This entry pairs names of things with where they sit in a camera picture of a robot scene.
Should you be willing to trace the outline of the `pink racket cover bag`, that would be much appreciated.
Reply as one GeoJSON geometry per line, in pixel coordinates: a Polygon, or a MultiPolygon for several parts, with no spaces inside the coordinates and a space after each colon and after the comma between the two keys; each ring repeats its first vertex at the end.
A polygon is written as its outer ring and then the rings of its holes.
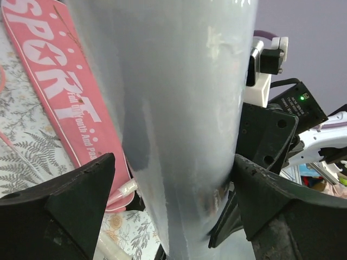
{"type": "Polygon", "coordinates": [[[106,212],[128,209],[134,181],[68,8],[59,1],[1,1],[5,28],[73,164],[115,156],[106,212]]]}

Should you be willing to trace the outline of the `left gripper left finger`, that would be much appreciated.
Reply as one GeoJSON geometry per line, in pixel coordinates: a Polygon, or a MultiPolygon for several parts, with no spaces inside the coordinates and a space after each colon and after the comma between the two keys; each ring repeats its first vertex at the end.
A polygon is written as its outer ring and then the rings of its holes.
{"type": "Polygon", "coordinates": [[[114,173],[107,153],[1,198],[1,259],[92,259],[114,173]]]}

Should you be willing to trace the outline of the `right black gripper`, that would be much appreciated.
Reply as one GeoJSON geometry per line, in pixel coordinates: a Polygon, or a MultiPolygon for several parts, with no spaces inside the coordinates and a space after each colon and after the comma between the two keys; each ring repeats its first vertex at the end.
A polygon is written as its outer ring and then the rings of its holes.
{"type": "Polygon", "coordinates": [[[298,122],[293,114],[244,103],[236,153],[279,174],[298,122]]]}

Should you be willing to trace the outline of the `white shuttlecock tube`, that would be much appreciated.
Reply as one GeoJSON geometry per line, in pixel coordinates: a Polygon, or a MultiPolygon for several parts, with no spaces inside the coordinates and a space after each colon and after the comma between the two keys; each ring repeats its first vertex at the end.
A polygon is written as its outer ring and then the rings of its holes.
{"type": "Polygon", "coordinates": [[[227,202],[257,1],[68,1],[168,259],[252,258],[209,248],[227,202]]]}

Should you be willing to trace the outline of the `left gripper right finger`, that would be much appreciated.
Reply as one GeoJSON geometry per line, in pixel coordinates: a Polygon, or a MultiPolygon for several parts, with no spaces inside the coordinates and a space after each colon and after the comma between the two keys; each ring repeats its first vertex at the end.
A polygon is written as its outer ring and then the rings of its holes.
{"type": "Polygon", "coordinates": [[[346,259],[346,199],[298,185],[238,154],[232,177],[256,259],[346,259]]]}

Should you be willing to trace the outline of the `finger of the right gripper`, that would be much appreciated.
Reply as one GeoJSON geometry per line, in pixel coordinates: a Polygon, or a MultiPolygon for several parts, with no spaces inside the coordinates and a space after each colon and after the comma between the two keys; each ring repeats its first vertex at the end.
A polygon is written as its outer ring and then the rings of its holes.
{"type": "Polygon", "coordinates": [[[235,191],[229,191],[227,203],[213,229],[208,248],[216,248],[231,234],[243,229],[241,213],[235,191]]]}

